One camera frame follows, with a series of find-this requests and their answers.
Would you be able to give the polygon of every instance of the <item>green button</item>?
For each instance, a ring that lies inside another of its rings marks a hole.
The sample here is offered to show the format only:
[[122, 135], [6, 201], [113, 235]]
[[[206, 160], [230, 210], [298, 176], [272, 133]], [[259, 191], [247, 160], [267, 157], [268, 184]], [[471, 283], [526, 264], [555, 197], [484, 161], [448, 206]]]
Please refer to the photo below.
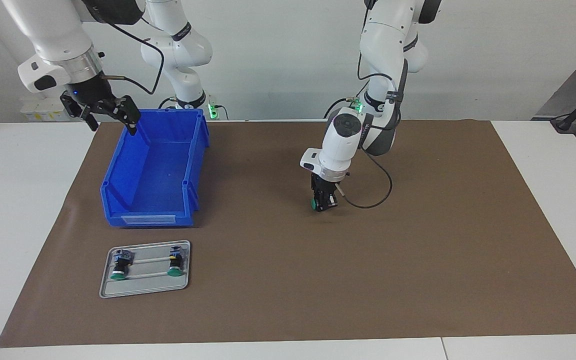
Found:
[[180, 269], [168, 269], [169, 276], [182, 276], [184, 273]]

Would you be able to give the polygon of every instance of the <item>white robotic arm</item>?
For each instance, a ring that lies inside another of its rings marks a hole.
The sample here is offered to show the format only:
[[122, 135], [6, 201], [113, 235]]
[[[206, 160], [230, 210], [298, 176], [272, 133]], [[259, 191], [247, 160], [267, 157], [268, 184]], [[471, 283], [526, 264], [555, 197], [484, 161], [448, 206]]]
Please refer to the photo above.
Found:
[[[312, 207], [322, 212], [338, 205], [335, 191], [358, 149], [379, 156], [391, 150], [402, 114], [400, 105], [409, 71], [419, 71], [428, 51], [419, 44], [417, 23], [430, 23], [441, 0], [365, 0], [370, 10], [359, 48], [370, 65], [370, 86], [363, 111], [343, 107], [328, 118], [322, 148], [309, 148], [301, 166], [311, 171]], [[411, 53], [412, 68], [405, 52]]]
[[179, 0], [2, 2], [19, 29], [32, 41], [36, 53], [18, 67], [23, 84], [35, 93], [64, 85], [66, 91], [61, 101], [66, 111], [71, 117], [85, 121], [91, 130], [98, 128], [92, 114], [105, 114], [124, 123], [134, 135], [141, 114], [130, 96], [117, 98], [112, 94], [108, 80], [127, 78], [104, 74], [102, 53], [94, 50], [82, 21], [109, 23], [114, 27], [134, 25], [142, 18], [146, 5], [155, 27], [167, 32], [167, 36], [148, 41], [162, 51], [164, 60], [157, 50], [146, 45], [142, 46], [142, 56], [156, 67], [163, 61], [162, 72], [173, 84], [178, 107], [208, 110], [208, 96], [199, 76], [189, 67], [210, 62], [213, 50], [206, 38], [192, 30]]
[[[208, 39], [196, 31], [184, 13], [179, 0], [146, 0], [154, 27], [166, 35], [153, 36], [148, 43], [163, 51], [164, 75], [170, 80], [179, 109], [203, 109], [210, 117], [217, 114], [210, 94], [204, 91], [199, 75], [190, 67], [208, 64], [213, 48]], [[142, 45], [141, 55], [147, 64], [160, 66], [160, 55]]]
[[141, 0], [2, 0], [19, 29], [30, 39], [35, 55], [18, 68], [23, 84], [31, 92], [64, 85], [61, 101], [71, 117], [98, 128], [92, 114], [105, 114], [137, 131], [140, 112], [128, 95], [116, 97], [102, 71], [100, 55], [82, 28], [78, 12], [85, 7], [89, 17], [114, 24], [134, 24], [144, 13]]

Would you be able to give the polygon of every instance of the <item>white wall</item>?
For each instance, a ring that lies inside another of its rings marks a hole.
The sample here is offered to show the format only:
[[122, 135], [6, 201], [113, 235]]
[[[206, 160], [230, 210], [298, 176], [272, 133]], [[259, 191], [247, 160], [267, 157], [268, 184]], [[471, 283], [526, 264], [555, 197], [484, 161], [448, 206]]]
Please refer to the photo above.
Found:
[[[363, 0], [183, 5], [214, 48], [212, 62], [198, 68], [204, 87], [233, 118], [320, 117], [332, 101], [362, 86], [355, 67]], [[84, 27], [107, 55], [107, 74], [151, 86], [156, 71], [142, 62], [138, 43], [107, 25]], [[131, 31], [142, 37], [155, 32], [143, 23]], [[409, 76], [404, 118], [529, 120], [576, 69], [576, 0], [443, 0], [437, 20], [423, 26], [420, 37], [430, 60]], [[32, 54], [1, 3], [0, 39], [17, 62]], [[19, 83], [14, 71], [3, 71], [7, 84]], [[114, 82], [113, 89], [143, 108], [172, 95], [166, 81], [154, 96], [125, 83]], [[9, 119], [20, 118], [10, 112]]]

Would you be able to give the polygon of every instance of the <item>green led light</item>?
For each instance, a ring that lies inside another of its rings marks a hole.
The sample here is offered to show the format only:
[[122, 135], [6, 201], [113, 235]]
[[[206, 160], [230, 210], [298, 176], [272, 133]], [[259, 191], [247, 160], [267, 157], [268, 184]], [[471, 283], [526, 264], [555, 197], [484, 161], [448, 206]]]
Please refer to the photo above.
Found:
[[362, 102], [359, 101], [359, 99], [356, 99], [356, 100], [352, 101], [352, 104], [350, 105], [350, 107], [352, 109], [355, 109], [357, 112], [361, 113], [362, 110], [364, 109], [364, 104], [362, 104]]

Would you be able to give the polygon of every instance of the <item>gray tray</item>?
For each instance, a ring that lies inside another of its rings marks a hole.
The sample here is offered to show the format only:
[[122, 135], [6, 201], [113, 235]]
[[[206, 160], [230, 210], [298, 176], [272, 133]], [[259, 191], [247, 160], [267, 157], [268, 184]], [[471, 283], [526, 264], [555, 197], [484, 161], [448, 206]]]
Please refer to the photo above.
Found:
[[[183, 256], [183, 275], [169, 276], [170, 247], [180, 246]], [[115, 263], [113, 255], [116, 250], [128, 250], [134, 253], [134, 261], [128, 267], [125, 280], [112, 280]], [[170, 241], [166, 243], [138, 244], [133, 246], [114, 247], [105, 258], [105, 268], [101, 278], [99, 296], [111, 297], [135, 296], [180, 290], [188, 285], [190, 276], [190, 241]]]

